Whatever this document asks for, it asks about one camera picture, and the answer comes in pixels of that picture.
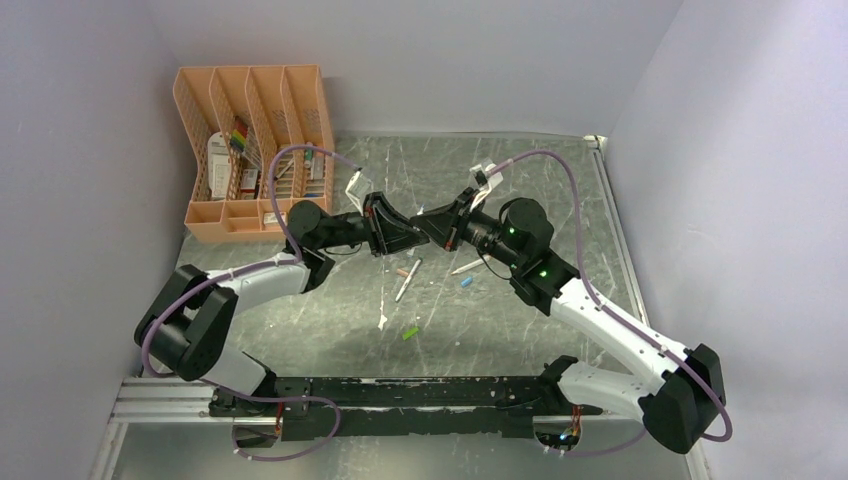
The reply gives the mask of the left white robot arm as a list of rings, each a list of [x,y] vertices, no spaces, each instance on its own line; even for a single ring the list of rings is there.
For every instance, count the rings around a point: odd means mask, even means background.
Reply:
[[[161,364],[167,376],[223,387],[249,414],[264,415],[275,406],[277,377],[229,344],[234,318],[317,289],[335,265],[329,248],[366,245],[383,256],[428,241],[380,192],[367,195],[360,209],[338,215],[312,201],[298,202],[284,218],[284,232],[285,248],[266,260],[209,272],[188,264],[173,272],[134,334],[151,375],[159,374],[154,366]]]

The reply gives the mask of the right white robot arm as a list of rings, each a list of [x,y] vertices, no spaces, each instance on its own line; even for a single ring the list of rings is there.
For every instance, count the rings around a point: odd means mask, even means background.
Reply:
[[[621,374],[576,361],[539,391],[550,413],[574,404],[598,407],[640,422],[668,450],[687,454],[726,412],[718,354],[705,344],[689,348],[651,329],[604,297],[585,274],[551,248],[554,228],[543,207],[519,197],[491,217],[473,204],[468,188],[451,204],[411,217],[436,245],[461,244],[504,264],[509,284],[527,305],[576,328],[619,361]]]

